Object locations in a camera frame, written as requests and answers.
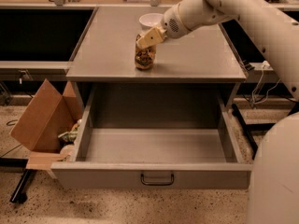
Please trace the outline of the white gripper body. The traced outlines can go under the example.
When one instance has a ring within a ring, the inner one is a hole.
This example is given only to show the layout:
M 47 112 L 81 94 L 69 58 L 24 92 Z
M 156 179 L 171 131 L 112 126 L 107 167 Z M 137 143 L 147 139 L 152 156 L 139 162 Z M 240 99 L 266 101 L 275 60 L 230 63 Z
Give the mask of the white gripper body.
M 180 4 L 170 7 L 164 13 L 161 25 L 165 29 L 166 36 L 173 39 L 181 38 L 190 32 L 180 17 Z

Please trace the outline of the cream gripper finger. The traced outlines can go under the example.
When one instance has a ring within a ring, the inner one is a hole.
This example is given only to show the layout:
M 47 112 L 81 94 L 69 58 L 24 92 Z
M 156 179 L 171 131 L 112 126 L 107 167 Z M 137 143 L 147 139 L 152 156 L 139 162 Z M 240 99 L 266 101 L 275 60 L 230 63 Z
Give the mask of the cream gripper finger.
M 136 40 L 136 45 L 140 49 L 146 49 L 163 43 L 166 38 L 165 32 L 166 30 L 161 26 L 152 27 L 148 31 L 142 31 L 140 37 Z

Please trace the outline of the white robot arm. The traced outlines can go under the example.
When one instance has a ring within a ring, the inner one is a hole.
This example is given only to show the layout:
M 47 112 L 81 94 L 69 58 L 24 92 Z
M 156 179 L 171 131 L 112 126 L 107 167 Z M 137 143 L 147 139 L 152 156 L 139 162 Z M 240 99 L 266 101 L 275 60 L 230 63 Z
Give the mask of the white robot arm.
M 237 21 L 293 98 L 299 99 L 298 23 L 264 0 L 182 0 L 143 33 L 136 45 L 146 49 L 226 19 Z

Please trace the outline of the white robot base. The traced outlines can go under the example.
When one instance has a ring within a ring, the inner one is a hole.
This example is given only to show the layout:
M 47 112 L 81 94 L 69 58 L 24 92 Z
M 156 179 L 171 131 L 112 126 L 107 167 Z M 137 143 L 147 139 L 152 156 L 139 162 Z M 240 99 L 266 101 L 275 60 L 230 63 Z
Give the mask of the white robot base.
M 299 114 L 264 136 L 253 163 L 246 224 L 299 224 Z

